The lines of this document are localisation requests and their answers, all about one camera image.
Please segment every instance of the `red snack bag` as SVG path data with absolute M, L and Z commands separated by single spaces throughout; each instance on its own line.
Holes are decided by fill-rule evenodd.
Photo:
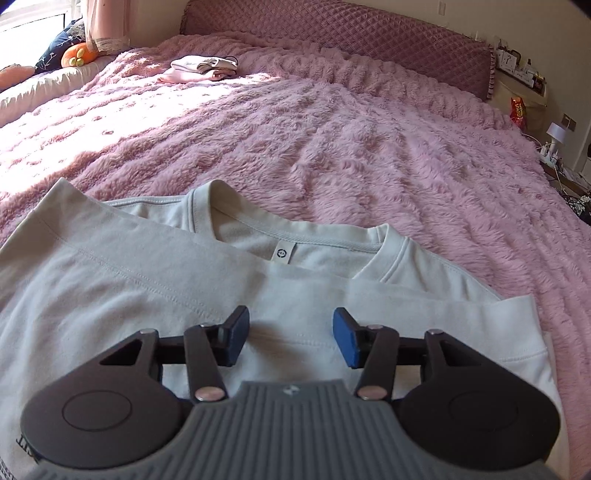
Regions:
M 511 98 L 511 120 L 513 120 L 513 123 L 521 128 L 522 131 L 525 130 L 527 119 L 525 117 L 525 104 L 521 97 Z

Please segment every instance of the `pink cushion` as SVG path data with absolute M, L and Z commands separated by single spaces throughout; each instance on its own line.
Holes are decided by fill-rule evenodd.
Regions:
M 309 40 L 394 61 L 485 100 L 492 94 L 492 48 L 443 27 L 340 0 L 191 0 L 181 33 L 243 31 Z
M 24 82 L 35 73 L 35 67 L 23 67 L 22 65 L 10 65 L 0 70 L 0 92 L 14 85 Z

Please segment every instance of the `white shirt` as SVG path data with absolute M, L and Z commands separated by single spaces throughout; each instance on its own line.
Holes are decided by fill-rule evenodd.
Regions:
M 36 391 L 141 328 L 182 335 L 239 304 L 250 309 L 251 332 L 238 364 L 222 369 L 230 394 L 243 380 L 342 378 L 353 388 L 359 371 L 346 367 L 331 328 L 344 306 L 360 324 L 401 336 L 441 328 L 561 411 L 533 299 L 499 300 L 387 225 L 289 222 L 221 182 L 112 204 L 60 180 L 0 249 L 0 468 L 18 479 L 34 466 L 16 440 Z M 289 264 L 270 260 L 280 238 L 295 242 Z M 395 394 L 416 382 L 401 368 Z M 167 369 L 164 384 L 188 396 L 182 368 Z M 557 451 L 550 463 L 564 474 L 567 454 Z

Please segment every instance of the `pink fluffy blanket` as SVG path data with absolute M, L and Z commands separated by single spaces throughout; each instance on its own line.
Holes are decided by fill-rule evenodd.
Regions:
M 234 55 L 240 77 L 155 81 L 187 54 Z M 178 36 L 120 55 L 0 139 L 0 242 L 60 176 L 101 200 L 220 178 L 289 219 L 388 222 L 505 296 L 535 295 L 571 472 L 591 468 L 591 229 L 532 144 L 473 95 L 315 44 Z

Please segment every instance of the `lampshade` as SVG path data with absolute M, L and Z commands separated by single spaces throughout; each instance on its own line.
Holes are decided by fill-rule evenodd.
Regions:
M 555 138 L 560 143 L 564 143 L 564 139 L 566 138 L 566 130 L 559 125 L 552 124 L 547 131 L 548 135 L 552 138 Z

